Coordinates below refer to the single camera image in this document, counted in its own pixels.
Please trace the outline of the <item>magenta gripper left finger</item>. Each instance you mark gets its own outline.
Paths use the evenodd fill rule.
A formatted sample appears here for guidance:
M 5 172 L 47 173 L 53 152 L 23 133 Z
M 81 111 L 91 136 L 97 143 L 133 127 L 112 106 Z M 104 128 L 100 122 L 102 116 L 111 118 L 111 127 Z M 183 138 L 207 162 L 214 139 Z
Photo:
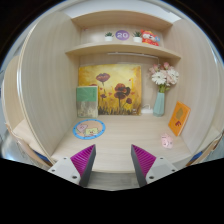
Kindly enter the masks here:
M 72 157 L 63 157 L 49 169 L 49 172 L 79 186 L 86 187 L 95 156 L 96 146 L 91 145 Z

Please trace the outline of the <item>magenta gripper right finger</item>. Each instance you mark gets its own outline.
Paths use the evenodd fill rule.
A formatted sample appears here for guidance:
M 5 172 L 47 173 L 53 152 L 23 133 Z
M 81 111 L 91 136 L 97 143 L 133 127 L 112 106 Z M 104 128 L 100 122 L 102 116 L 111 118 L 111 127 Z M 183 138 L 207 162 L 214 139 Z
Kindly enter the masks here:
M 131 157 L 140 187 L 177 171 L 177 168 L 166 158 L 156 157 L 136 145 L 131 145 Z

